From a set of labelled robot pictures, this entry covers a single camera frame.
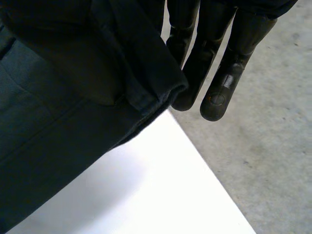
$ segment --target robotic hand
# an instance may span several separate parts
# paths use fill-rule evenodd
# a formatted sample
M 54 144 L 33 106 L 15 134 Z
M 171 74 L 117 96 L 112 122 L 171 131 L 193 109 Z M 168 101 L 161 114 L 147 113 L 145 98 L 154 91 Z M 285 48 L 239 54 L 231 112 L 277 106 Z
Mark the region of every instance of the robotic hand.
M 182 67 L 195 27 L 199 9 L 197 36 L 183 72 L 189 88 L 180 93 L 172 107 L 189 110 L 195 102 L 214 61 L 224 34 L 232 20 L 231 36 L 219 68 L 200 106 L 209 121 L 221 119 L 256 46 L 263 40 L 296 0 L 255 1 L 168 0 L 171 31 L 167 46 Z

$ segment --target white surface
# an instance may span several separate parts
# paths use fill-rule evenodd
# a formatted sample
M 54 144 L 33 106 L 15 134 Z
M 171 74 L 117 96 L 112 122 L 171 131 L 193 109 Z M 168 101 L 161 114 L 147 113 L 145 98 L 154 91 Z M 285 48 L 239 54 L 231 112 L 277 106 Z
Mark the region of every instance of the white surface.
M 8 234 L 254 234 L 167 111 Z

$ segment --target concrete floor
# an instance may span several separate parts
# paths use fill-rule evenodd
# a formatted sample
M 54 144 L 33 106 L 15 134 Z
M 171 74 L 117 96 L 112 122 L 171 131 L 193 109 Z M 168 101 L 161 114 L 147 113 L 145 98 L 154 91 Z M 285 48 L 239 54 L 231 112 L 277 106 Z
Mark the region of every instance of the concrete floor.
M 225 116 L 207 122 L 199 107 L 228 38 L 229 30 L 193 108 L 172 113 L 258 234 L 312 233 L 312 1 L 279 19 Z

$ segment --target black rubber fingertip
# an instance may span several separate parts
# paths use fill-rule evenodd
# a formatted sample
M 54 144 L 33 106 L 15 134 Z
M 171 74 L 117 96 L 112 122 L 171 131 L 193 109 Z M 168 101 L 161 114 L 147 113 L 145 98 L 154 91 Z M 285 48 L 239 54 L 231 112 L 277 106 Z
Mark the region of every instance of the black rubber fingertip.
M 193 106 L 194 101 L 189 95 L 181 93 L 171 106 L 177 111 L 188 111 Z
M 224 101 L 225 98 L 222 94 L 206 96 L 200 105 L 201 116 L 212 122 L 220 120 L 227 109 L 227 104 Z
M 185 101 L 175 101 L 172 105 L 171 105 L 175 110 L 177 111 L 188 111 L 191 109 L 191 107 L 193 106 L 192 103 L 190 102 L 185 102 Z

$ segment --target dark jacket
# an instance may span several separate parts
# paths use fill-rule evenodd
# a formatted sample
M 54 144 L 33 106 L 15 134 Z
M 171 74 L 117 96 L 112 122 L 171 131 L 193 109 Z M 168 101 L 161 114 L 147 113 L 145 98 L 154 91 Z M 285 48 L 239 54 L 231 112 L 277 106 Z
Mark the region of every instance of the dark jacket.
M 155 29 L 162 19 L 136 0 L 0 6 L 3 234 L 137 135 L 187 81 Z

